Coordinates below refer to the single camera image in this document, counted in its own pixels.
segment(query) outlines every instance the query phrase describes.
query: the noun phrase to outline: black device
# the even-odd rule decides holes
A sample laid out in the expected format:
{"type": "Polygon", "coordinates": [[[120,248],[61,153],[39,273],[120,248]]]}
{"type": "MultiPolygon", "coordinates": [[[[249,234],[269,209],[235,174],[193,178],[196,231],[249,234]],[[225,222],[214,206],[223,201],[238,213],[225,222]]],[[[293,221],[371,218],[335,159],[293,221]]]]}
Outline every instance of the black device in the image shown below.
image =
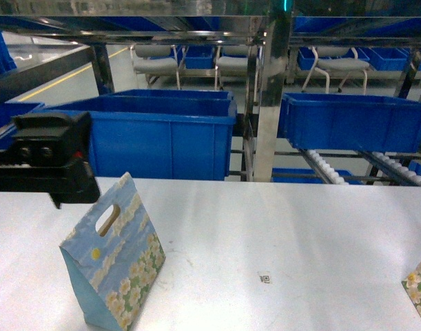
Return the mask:
{"type": "Polygon", "coordinates": [[[47,192],[55,206],[100,197],[88,163],[91,116],[33,113],[13,118],[17,133],[0,150],[0,192],[47,192]]]}

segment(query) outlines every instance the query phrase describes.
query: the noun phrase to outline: yellow floor line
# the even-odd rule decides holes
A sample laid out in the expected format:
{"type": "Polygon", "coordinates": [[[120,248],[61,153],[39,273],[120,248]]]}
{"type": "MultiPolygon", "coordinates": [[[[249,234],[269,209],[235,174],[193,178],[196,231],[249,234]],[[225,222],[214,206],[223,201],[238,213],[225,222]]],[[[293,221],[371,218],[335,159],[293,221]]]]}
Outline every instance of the yellow floor line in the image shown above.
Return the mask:
{"type": "MultiPolygon", "coordinates": [[[[119,50],[118,52],[115,52],[114,54],[111,54],[109,56],[109,58],[112,58],[112,57],[124,52],[125,50],[127,50],[127,47],[124,47],[122,50],[119,50]]],[[[22,99],[19,99],[19,101],[22,102],[22,101],[28,100],[29,98],[32,98],[34,95],[38,95],[39,93],[42,93],[46,90],[49,90],[50,88],[53,88],[55,85],[59,85],[60,83],[63,83],[64,81],[68,80],[69,78],[72,78],[72,77],[80,74],[81,72],[86,71],[87,69],[89,69],[91,67],[92,67],[92,64],[90,64],[90,65],[88,65],[84,68],[81,68],[80,70],[77,70],[76,72],[73,72],[72,74],[69,74],[68,76],[66,76],[64,78],[59,79],[58,81],[55,81],[54,83],[51,83],[50,85],[45,86],[44,88],[41,88],[40,90],[37,90],[36,92],[33,92],[33,93],[31,93],[27,96],[24,96],[22,99]]]]}

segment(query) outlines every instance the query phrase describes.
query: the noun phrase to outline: white countertop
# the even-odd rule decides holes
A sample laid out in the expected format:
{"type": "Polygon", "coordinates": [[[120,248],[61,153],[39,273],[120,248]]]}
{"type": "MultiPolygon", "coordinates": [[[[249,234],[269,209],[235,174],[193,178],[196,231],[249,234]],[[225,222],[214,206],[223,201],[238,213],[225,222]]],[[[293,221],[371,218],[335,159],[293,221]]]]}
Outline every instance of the white countertop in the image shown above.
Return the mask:
{"type": "MultiPolygon", "coordinates": [[[[135,182],[167,259],[132,330],[421,331],[421,188],[135,182]]],[[[0,193],[0,330],[101,330],[59,251],[89,207],[0,193]]]]}

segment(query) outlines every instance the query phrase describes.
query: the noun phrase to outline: shelf rack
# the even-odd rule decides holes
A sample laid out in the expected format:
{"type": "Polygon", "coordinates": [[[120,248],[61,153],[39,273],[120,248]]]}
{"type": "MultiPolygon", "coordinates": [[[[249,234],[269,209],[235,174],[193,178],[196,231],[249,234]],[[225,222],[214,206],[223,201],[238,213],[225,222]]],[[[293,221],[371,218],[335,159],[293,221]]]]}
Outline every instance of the shelf rack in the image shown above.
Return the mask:
{"type": "Polygon", "coordinates": [[[276,133],[284,80],[291,72],[288,50],[301,46],[380,46],[411,49],[400,75],[395,96],[406,98],[421,63],[421,31],[413,36],[368,35],[375,28],[404,22],[411,17],[421,19],[421,1],[401,0],[86,0],[0,1],[0,30],[26,36],[76,41],[89,47],[79,48],[59,62],[45,67],[13,70],[0,77],[0,103],[21,94],[27,88],[55,78],[87,62],[92,62],[100,94],[114,91],[105,45],[182,44],[182,45],[248,45],[249,61],[245,114],[243,116],[243,169],[245,180],[269,181],[275,156],[276,133]],[[292,32],[294,18],[342,17],[338,26],[319,33],[292,32]],[[110,17],[139,17],[161,29],[127,28],[110,17]],[[207,22],[219,17],[217,30],[196,30],[190,17],[203,17],[207,22]],[[254,73],[256,46],[263,47],[259,70],[259,117],[254,117],[254,73]],[[35,72],[52,74],[37,78],[35,72]],[[13,85],[23,74],[27,83],[13,85]],[[252,127],[257,127],[257,137],[252,127]]]}

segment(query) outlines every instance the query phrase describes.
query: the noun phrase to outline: light blue paper bag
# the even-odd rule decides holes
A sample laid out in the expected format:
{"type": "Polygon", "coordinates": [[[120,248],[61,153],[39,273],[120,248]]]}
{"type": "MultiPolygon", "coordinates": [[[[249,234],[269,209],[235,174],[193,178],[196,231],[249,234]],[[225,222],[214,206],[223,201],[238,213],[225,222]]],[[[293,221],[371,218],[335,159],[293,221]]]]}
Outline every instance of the light blue paper bag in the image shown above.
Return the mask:
{"type": "Polygon", "coordinates": [[[100,197],[60,249],[85,321],[129,330],[165,260],[129,173],[100,197]],[[97,232],[111,205],[111,217],[97,232]]]}

